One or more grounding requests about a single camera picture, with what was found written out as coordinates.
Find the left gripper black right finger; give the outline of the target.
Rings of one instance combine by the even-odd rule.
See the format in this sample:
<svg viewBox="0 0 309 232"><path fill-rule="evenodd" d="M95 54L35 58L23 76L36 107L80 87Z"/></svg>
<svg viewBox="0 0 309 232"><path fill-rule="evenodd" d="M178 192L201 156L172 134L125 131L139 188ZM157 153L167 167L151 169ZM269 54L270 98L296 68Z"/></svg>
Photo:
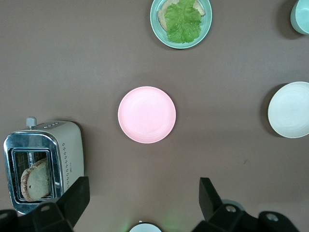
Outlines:
<svg viewBox="0 0 309 232"><path fill-rule="evenodd" d="M299 229L283 214L271 211L249 215L233 201L223 202L211 180L199 180L199 205L204 220L194 232L297 232Z"/></svg>

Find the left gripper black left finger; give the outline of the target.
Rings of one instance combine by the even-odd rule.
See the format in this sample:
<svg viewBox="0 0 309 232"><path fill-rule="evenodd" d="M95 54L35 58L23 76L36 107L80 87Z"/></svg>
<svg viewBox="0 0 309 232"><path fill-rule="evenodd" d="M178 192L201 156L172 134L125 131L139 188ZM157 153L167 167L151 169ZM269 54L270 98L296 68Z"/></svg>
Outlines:
<svg viewBox="0 0 309 232"><path fill-rule="evenodd" d="M0 211L2 232L72 232L90 201L89 178L79 177L60 197L39 204L18 216L15 210Z"/></svg>

